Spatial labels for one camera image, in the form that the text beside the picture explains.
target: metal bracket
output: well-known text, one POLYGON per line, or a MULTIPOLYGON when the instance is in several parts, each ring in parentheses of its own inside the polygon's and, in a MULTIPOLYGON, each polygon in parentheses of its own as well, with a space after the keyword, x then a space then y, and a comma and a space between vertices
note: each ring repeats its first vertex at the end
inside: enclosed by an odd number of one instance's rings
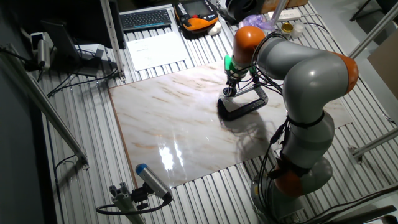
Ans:
MULTIPOLYGON (((16 52, 11 44, 7 45, 7 49, 16 52)), ((79 145, 73 136, 69 127, 63 122, 57 110, 52 106, 43 90, 39 87, 36 79, 31 77, 23 67, 21 61, 15 56, 0 52, 0 64, 9 69, 13 77, 22 85, 28 96, 35 102, 37 107, 43 112, 45 117, 50 121, 52 126, 61 135, 62 139, 68 144, 70 149, 76 154, 82 164, 88 167, 86 152, 79 145)))
POLYGON ((88 165, 88 162, 83 164, 83 169, 84 170, 88 170, 90 168, 90 166, 88 165))
POLYGON ((111 8, 109 6, 109 0, 101 0, 101 6, 104 13, 106 27, 108 28, 109 38, 111 40, 111 45, 116 60, 116 65, 118 66, 120 80, 126 81, 126 77, 124 76, 124 67, 120 54, 119 44, 117 43, 118 38, 116 37, 116 31, 114 29, 111 8))
POLYGON ((358 164, 362 164, 362 162, 363 162, 363 160, 362 160, 363 155, 360 155, 360 156, 358 156, 358 157, 355 156, 355 153, 358 152, 358 148, 357 148, 357 147, 354 147, 354 146, 348 146, 347 148, 348 148, 349 153, 351 153, 351 155, 353 155, 353 157, 354 157, 354 159, 356 160, 356 162, 357 162, 358 164))
POLYGON ((231 112, 229 112, 226 109, 223 100, 221 98, 218 99, 217 109, 218 109, 219 116, 225 121, 233 121, 233 120, 236 120, 252 111, 255 111, 255 110, 265 106, 268 103, 268 96, 265 93, 265 91, 261 88, 260 83, 256 83, 250 88, 247 88, 245 90, 237 92, 235 97, 245 94, 252 90, 254 90, 257 93, 257 95, 259 96, 259 99, 254 100, 253 102, 250 102, 250 103, 248 103, 234 111, 231 111, 231 112))

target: paper sheet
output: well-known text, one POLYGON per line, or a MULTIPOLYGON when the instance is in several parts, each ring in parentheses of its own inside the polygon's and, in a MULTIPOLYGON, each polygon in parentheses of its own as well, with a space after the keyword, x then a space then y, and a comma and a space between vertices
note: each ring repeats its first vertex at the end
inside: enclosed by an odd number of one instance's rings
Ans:
POLYGON ((188 58, 181 38, 174 32, 133 40, 127 43, 127 47, 136 71, 181 62, 188 58))

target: white object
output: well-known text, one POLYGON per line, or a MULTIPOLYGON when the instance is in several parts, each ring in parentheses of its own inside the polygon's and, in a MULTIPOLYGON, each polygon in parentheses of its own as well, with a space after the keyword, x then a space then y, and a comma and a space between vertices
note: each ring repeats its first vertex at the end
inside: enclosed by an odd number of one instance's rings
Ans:
MULTIPOLYGON (((268 12, 269 18, 272 18, 274 12, 268 12)), ((292 21, 301 18, 301 13, 298 9, 285 9, 280 13, 279 19, 277 22, 285 22, 285 21, 292 21)))
POLYGON ((181 62, 187 50, 174 32, 127 43, 135 71, 181 62))
POLYGON ((293 25, 293 32, 292 32, 292 38, 298 38, 301 37, 303 31, 304 31, 305 25, 304 23, 297 21, 293 25))
POLYGON ((216 22, 216 24, 214 24, 214 26, 213 26, 211 29, 209 29, 209 30, 207 31, 207 33, 208 33, 209 35, 216 35, 216 34, 218 34, 220 31, 221 31, 221 23, 220 23, 220 22, 216 22))

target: white marble board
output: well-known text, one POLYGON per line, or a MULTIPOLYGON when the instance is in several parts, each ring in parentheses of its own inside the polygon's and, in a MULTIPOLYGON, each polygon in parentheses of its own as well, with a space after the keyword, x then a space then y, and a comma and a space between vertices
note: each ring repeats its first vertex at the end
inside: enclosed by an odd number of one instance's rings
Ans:
MULTIPOLYGON (((132 168, 146 163, 175 187, 264 154, 285 120, 282 97, 264 89, 266 106, 223 122, 216 105, 225 83, 223 63, 216 62, 109 89, 132 168)), ((253 94, 236 101, 249 102, 253 94)), ((325 110, 336 128, 352 122, 340 100, 325 110)), ((138 186, 143 184, 141 178, 136 180, 138 186)))

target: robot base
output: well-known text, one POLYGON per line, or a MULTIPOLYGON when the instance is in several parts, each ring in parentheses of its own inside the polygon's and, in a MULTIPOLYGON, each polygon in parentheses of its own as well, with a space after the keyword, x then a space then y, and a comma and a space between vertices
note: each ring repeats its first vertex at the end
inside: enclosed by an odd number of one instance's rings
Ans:
MULTIPOLYGON (((276 219, 281 220, 289 215, 293 215, 294 213, 303 210, 303 205, 299 198, 288 197, 280 193, 275 186, 275 182, 273 180, 271 181, 272 183, 268 189, 269 181, 267 181, 266 178, 262 178, 262 189, 265 193, 264 196, 268 197, 268 199, 272 201, 272 207, 270 208, 270 211, 274 214, 276 219)), ((252 182, 250 193, 254 205, 259 209, 260 212, 264 214, 264 217, 270 221, 270 219, 267 218, 267 212, 262 209, 258 181, 252 182)))

